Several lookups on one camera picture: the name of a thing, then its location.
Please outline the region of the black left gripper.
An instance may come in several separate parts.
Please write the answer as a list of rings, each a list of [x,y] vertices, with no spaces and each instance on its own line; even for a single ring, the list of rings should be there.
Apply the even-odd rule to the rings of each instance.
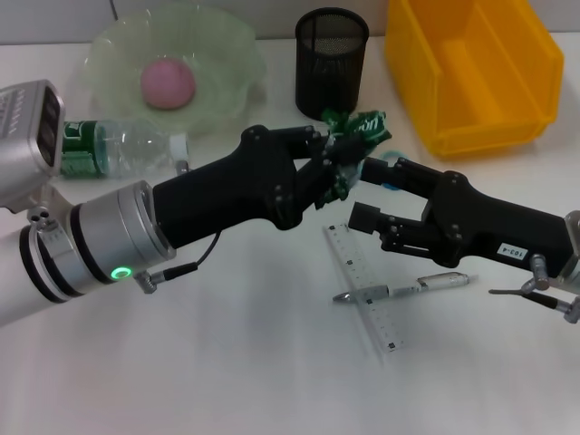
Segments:
[[[163,230],[220,230],[263,218],[290,229],[307,208],[345,201],[369,153],[361,133],[336,138],[313,126],[254,125],[226,157],[154,187],[157,223]],[[305,159],[297,170],[295,161]]]

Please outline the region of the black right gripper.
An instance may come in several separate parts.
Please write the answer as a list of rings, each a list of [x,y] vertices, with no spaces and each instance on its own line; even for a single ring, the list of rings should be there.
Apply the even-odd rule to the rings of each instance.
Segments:
[[[354,203],[348,227],[377,233],[383,251],[433,259],[447,267],[478,256],[523,270],[530,270],[531,256],[539,254],[549,273],[561,272],[574,253],[562,217],[487,196],[458,172],[442,173],[405,158],[392,166],[367,158],[362,181],[388,184],[428,200],[424,222]]]

